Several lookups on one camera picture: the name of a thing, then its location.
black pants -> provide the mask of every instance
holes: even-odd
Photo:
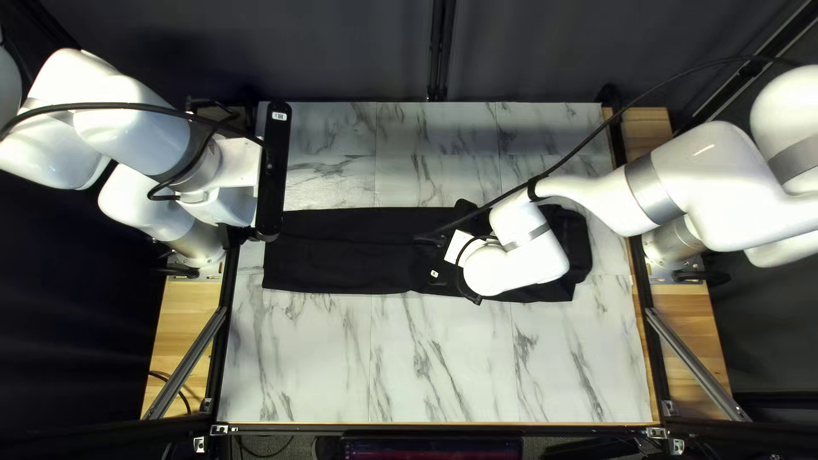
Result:
[[[361,208],[300,210],[284,213],[281,235],[267,243],[263,286],[283,291],[330,294],[394,294],[418,291],[455,295],[462,269],[443,260],[446,235],[424,238],[476,206],[459,200],[453,208]],[[540,210],[554,230],[570,270],[553,282],[504,292],[493,300],[561,302],[573,298],[574,285],[591,270],[591,247],[585,218],[557,205]],[[488,213],[463,223],[473,235],[491,232]],[[431,276],[435,271],[438,276]],[[461,288],[468,291],[462,282]]]

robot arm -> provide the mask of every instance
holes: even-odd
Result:
[[[798,110],[789,114],[797,118],[791,124],[786,115],[792,106]],[[748,250],[756,265],[818,252],[818,141],[812,141],[818,139],[818,65],[774,80],[753,113],[762,151],[734,125],[710,122],[602,178],[544,178],[535,193],[576,201],[624,237],[657,229],[655,236],[688,240],[682,240],[688,250]],[[782,154],[795,158],[787,168],[777,166],[789,171],[783,176],[768,160]],[[559,245],[546,244],[555,241],[553,234],[526,236],[541,228],[529,222],[535,214],[525,191],[492,209],[490,222],[502,247],[487,243],[463,262],[464,279],[473,291],[496,295],[532,280],[552,281],[567,271]],[[782,254],[781,246],[789,251]]]
[[[99,57],[66,48],[45,62],[20,113],[77,102],[172,108]],[[260,150],[244,139],[212,138],[185,119],[140,110],[72,110],[24,120],[0,142],[0,169],[55,188],[91,186],[110,159],[120,165],[99,196],[102,211],[166,242],[190,266],[218,262],[216,224],[246,227],[253,221]],[[168,183],[160,194],[178,199],[149,200],[148,191],[159,183]]]

white marble surface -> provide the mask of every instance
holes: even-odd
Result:
[[[512,309],[519,420],[650,420],[629,277],[591,275],[573,301]]]
[[[517,420],[510,308],[407,292],[372,308],[373,422]]]
[[[293,106],[288,210],[483,204],[601,122],[594,104]],[[558,174],[609,172],[600,140]],[[624,240],[557,202],[586,216],[594,257],[566,303],[264,290],[263,244],[245,243],[219,419],[649,422]]]

dark backdrop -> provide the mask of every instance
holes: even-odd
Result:
[[[289,100],[421,100],[434,0],[43,0],[91,52],[170,101],[243,84]],[[633,97],[670,74],[753,52],[801,0],[461,0],[450,100]],[[689,114],[729,73],[651,102]]]

black curtain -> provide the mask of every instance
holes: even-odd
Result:
[[[0,2],[4,45],[34,75],[72,44],[36,6]],[[103,183],[62,191],[0,171],[0,445],[141,416],[163,262],[98,209]]]

